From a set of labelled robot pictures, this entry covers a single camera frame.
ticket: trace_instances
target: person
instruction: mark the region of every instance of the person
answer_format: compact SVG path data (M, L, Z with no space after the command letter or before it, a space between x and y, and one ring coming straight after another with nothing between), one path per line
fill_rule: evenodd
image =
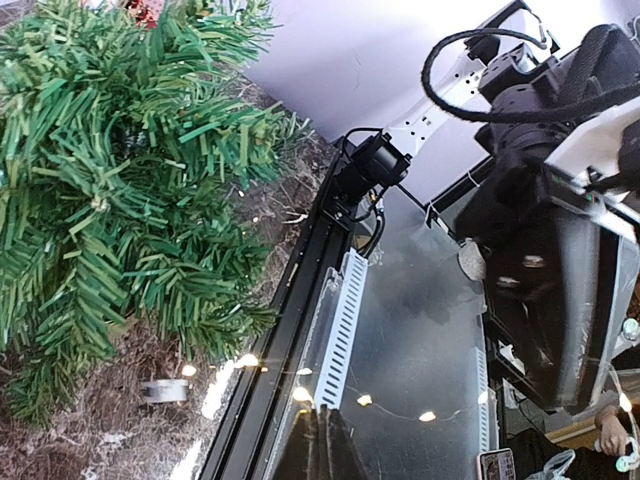
M634 406L632 414L635 418L640 418L638 413L640 407ZM628 414L619 407L605 407L596 415L595 426L600 432L602 452L584 447L576 449L576 458L565 477L571 480L628 479L628 473L620 473L616 469L618 458L628 454L627 438L631 432ZM507 447L513 452L517 480L542 472L549 460L566 450L535 429L525 430L507 440Z

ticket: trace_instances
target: plastic bag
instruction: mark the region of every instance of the plastic bag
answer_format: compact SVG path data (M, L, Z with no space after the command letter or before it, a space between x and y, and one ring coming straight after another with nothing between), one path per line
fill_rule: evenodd
M542 472L534 473L527 480L570 480L564 474L569 470L575 458L576 452L565 450L549 460Z

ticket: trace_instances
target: person's arm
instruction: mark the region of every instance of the person's arm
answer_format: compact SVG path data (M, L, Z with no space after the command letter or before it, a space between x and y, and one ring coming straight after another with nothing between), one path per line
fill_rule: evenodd
M600 430L602 451L612 457L626 454L629 434L618 418L620 413L620 407L609 406L600 410L595 419L596 428Z

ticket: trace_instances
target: human hand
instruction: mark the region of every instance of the human hand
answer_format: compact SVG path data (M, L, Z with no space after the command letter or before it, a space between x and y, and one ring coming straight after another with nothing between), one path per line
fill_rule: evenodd
M609 415L602 420L600 433L600 447L603 453L610 457L622 457L626 454L629 434L624 429L618 417Z

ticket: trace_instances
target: black pointed object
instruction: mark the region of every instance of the black pointed object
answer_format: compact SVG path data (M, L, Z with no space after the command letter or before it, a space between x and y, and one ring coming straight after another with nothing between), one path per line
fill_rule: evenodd
M366 480L364 467L338 410L298 413L274 480Z

